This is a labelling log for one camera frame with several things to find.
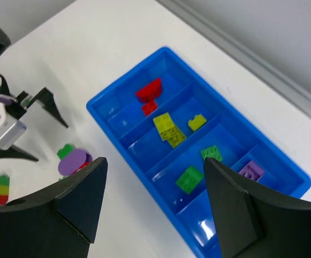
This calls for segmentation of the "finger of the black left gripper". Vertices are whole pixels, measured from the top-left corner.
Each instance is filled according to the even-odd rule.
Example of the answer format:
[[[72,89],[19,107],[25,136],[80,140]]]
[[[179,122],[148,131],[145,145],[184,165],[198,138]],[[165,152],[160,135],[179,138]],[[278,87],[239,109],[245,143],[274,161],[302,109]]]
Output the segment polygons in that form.
[[[60,124],[62,124],[65,128],[69,126],[64,121],[60,112],[56,106],[54,95],[47,88],[43,88],[40,90],[27,105],[27,108],[30,108],[35,102],[39,102],[41,107],[47,111],[55,120],[57,120]]]
[[[19,147],[12,145],[7,150],[0,149],[0,159],[23,159],[32,162],[37,162],[39,159],[32,154],[20,149]]]

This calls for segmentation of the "red curved lego brick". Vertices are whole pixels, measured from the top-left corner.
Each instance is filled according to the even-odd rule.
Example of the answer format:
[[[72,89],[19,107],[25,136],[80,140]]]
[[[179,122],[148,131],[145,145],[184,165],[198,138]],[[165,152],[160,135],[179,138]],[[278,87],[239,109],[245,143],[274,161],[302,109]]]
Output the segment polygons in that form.
[[[160,78],[157,78],[137,91],[135,95],[141,103],[148,103],[159,98],[162,92],[162,81]]]

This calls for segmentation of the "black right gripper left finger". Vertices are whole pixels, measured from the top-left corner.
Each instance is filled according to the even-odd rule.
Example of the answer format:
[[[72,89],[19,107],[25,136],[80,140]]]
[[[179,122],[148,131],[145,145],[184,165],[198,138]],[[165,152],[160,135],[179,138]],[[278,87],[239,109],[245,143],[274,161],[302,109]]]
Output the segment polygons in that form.
[[[0,257],[87,257],[107,178],[99,157],[65,179],[0,206]]]

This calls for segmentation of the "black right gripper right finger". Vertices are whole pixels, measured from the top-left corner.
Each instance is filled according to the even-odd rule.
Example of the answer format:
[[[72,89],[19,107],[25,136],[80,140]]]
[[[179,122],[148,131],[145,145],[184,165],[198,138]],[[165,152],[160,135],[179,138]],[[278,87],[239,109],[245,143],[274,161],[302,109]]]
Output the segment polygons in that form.
[[[205,160],[204,174],[222,257],[311,257],[311,202],[214,158]]]

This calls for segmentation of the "green sloped lego brick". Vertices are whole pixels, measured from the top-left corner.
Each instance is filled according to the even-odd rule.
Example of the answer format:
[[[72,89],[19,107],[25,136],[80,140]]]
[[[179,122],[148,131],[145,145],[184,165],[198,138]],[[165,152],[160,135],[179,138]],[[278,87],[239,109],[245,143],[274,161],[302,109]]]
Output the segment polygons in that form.
[[[189,195],[202,181],[203,174],[194,166],[189,166],[176,181],[176,185]]]

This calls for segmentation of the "purple lego brick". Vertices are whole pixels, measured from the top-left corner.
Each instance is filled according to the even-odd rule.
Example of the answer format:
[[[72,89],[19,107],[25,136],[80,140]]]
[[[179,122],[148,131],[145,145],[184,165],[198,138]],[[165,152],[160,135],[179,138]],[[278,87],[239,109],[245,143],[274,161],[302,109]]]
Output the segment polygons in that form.
[[[265,171],[255,161],[251,160],[238,174],[257,182],[265,175]]]

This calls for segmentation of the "lime lego plate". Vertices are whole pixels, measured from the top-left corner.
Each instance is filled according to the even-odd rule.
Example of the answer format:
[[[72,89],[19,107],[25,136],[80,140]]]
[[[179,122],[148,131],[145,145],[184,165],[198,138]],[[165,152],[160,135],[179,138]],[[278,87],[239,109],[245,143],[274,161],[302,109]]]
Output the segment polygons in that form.
[[[177,127],[168,112],[153,118],[153,122],[162,141],[168,140],[175,134]]]

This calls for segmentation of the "green square lego brick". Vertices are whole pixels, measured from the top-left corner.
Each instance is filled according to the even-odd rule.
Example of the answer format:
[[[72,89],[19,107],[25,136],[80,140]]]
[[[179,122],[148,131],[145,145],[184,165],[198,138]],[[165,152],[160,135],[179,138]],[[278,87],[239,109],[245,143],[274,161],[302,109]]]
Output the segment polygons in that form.
[[[207,147],[205,149],[202,149],[200,151],[200,154],[201,154],[203,160],[205,160],[207,157],[214,158],[220,162],[223,160],[223,157],[222,157],[217,145],[213,145],[213,146]]]

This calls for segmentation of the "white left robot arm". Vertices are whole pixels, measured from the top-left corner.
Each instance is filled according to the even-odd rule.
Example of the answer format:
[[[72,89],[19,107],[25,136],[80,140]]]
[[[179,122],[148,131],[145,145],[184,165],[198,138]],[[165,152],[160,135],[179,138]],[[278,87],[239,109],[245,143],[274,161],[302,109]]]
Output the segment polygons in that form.
[[[9,37],[0,29],[0,56],[10,46]],[[0,74],[0,159],[23,159],[37,162],[38,158],[17,147],[15,142],[25,133],[26,125],[21,118],[38,102],[55,120],[68,127],[55,104],[54,95],[47,88],[35,96],[22,91],[14,96],[5,77]]]

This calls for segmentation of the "small lime lego brick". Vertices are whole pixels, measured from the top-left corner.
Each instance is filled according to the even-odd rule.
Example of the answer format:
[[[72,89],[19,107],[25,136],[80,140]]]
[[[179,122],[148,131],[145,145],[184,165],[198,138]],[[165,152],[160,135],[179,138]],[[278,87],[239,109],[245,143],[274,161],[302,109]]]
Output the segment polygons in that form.
[[[202,114],[197,114],[194,116],[193,119],[188,121],[188,127],[195,132],[206,123],[207,119]]]

